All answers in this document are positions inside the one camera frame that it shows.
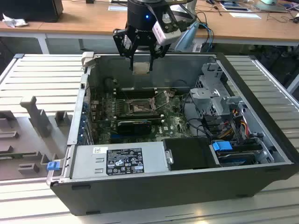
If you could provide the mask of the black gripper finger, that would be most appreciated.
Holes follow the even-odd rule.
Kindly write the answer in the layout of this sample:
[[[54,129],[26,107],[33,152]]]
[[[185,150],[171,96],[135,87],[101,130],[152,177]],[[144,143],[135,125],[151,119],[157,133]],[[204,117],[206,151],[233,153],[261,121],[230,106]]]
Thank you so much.
[[[134,54],[140,44],[139,33],[136,33],[134,28],[115,29],[113,39],[120,56],[130,59],[130,70],[133,70]],[[128,48],[126,48],[125,39],[131,41]]]
[[[163,58],[169,50],[171,44],[160,46],[158,49],[152,44],[149,46],[150,57],[149,57],[149,71],[153,70],[153,62],[155,59]]]

